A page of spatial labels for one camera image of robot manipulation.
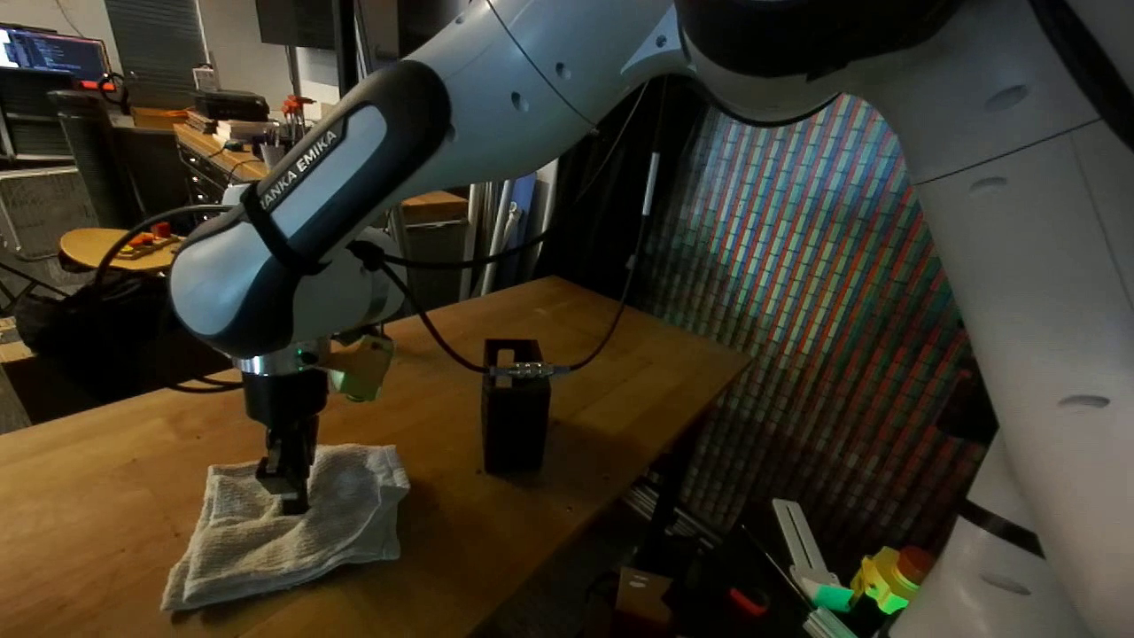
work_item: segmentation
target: black box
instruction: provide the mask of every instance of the black box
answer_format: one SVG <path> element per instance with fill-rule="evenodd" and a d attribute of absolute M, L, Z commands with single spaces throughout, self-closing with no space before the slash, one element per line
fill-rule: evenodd
<path fill-rule="evenodd" d="M 550 426 L 550 376 L 534 341 L 487 341 L 481 455 L 487 472 L 540 472 Z"/>
<path fill-rule="evenodd" d="M 270 103 L 256 94 L 192 94 L 192 107 L 208 120 L 270 120 Z"/>

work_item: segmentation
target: wall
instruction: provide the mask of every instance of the wall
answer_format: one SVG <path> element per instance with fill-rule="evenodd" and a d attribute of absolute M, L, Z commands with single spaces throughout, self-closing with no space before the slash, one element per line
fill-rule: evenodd
<path fill-rule="evenodd" d="M 102 41 L 110 69 L 120 69 L 102 0 L 0 0 L 0 23 L 44 25 L 58 31 Z"/>
<path fill-rule="evenodd" d="M 290 94 L 289 50 L 258 43 L 256 0 L 198 0 L 198 6 L 219 84 L 261 94 L 276 111 Z M 375 50 L 389 58 L 389 43 L 397 41 L 397 0 L 365 0 L 362 29 L 375 41 Z M 298 50 L 298 76 L 309 100 L 328 107 L 339 100 L 335 50 Z"/>

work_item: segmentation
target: black container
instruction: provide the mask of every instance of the black container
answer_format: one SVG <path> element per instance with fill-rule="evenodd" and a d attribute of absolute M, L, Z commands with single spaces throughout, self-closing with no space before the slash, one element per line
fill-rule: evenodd
<path fill-rule="evenodd" d="M 520 371 L 541 367 L 534 341 L 487 341 L 481 455 L 487 472 L 540 472 L 550 426 L 550 380 Z"/>

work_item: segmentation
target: chair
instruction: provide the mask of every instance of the chair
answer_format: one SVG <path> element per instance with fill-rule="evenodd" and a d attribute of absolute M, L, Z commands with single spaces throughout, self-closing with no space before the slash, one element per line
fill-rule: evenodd
<path fill-rule="evenodd" d="M 72 147 L 78 178 L 101 228 L 142 224 L 142 195 L 130 169 L 114 142 L 110 113 L 101 97 L 52 90 L 49 103 Z"/>
<path fill-rule="evenodd" d="M 0 248 L 18 263 L 45 263 L 67 228 L 97 224 L 76 167 L 0 169 Z"/>

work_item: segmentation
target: green object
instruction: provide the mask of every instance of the green object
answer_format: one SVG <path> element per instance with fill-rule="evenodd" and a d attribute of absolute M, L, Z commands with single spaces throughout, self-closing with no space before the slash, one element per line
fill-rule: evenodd
<path fill-rule="evenodd" d="M 817 606 L 832 609 L 832 615 L 852 615 L 856 592 L 843 585 L 820 585 Z"/>
<path fill-rule="evenodd" d="M 904 599 L 904 596 L 898 596 L 898 592 L 875 596 L 875 603 L 880 603 L 880 609 L 882 609 L 888 618 L 895 618 L 895 615 L 902 615 L 902 609 L 911 606 L 911 599 Z"/>

